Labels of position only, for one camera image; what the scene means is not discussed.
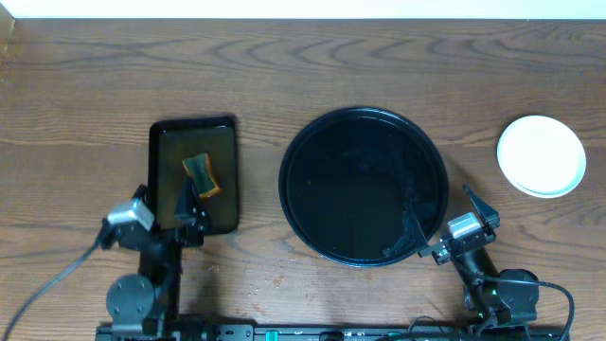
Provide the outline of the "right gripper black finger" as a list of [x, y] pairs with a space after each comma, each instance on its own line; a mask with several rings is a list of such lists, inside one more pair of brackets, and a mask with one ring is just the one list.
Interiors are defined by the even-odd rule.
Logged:
[[410, 235], [410, 241], [414, 246], [416, 253], [423, 253], [428, 248], [428, 242], [421, 228], [418, 217], [416, 216], [413, 206], [407, 202], [404, 211], [404, 227]]
[[483, 226], [487, 226], [491, 229], [498, 228], [500, 226], [500, 216], [498, 211], [477, 196], [469, 185], [464, 184], [463, 189], [472, 202], [472, 205], [476, 213], [479, 215]]

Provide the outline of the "orange green sponge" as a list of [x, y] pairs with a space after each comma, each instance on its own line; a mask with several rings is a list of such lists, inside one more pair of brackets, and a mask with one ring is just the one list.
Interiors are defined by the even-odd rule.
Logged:
[[222, 189], [214, 176], [211, 158], [208, 153], [200, 153], [186, 158], [182, 161], [182, 164], [200, 199], [206, 199], [221, 192]]

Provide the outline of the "pale green plate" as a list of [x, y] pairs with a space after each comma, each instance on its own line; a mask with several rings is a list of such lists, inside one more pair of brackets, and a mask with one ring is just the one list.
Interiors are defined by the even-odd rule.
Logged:
[[578, 136], [552, 117], [525, 116], [501, 134], [496, 158], [501, 172], [518, 190], [550, 199], [571, 192], [586, 171], [586, 154]]

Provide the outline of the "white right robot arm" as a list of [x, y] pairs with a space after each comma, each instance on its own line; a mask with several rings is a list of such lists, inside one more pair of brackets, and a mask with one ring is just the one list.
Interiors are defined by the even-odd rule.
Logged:
[[498, 330], [528, 331], [537, 318], [537, 277], [524, 269], [499, 271], [486, 246], [496, 240], [499, 213], [480, 199], [469, 186], [463, 187], [474, 208], [448, 222], [448, 233], [430, 245], [411, 206], [402, 213], [404, 230], [411, 234], [420, 257], [432, 257], [436, 264], [451, 263], [463, 282], [465, 305], [477, 313], [466, 327], [479, 335]]

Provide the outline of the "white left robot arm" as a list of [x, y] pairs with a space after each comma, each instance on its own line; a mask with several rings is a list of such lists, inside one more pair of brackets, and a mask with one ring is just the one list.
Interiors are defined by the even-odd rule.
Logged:
[[103, 250], [118, 245], [139, 253], [135, 274], [118, 278], [108, 289], [106, 308], [112, 321], [97, 327], [97, 340], [203, 340], [203, 327], [193, 327], [178, 313], [182, 251], [204, 244], [209, 215], [188, 176], [174, 209], [181, 225], [162, 230], [146, 206], [147, 187], [116, 205], [102, 220]]

